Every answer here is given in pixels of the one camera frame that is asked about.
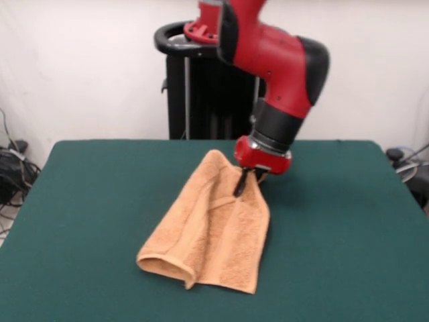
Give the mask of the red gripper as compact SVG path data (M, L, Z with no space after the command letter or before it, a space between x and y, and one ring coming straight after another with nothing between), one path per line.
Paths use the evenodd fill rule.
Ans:
M292 153L272 152L265 149L261 144L252 140L250 136L241 136L236 144L234 158L242 167L241 175L233 191L234 197L240 197L245 190L247 175L250 169L256 169L257 183L261 184L268 173L281 175L285 173L292 163Z

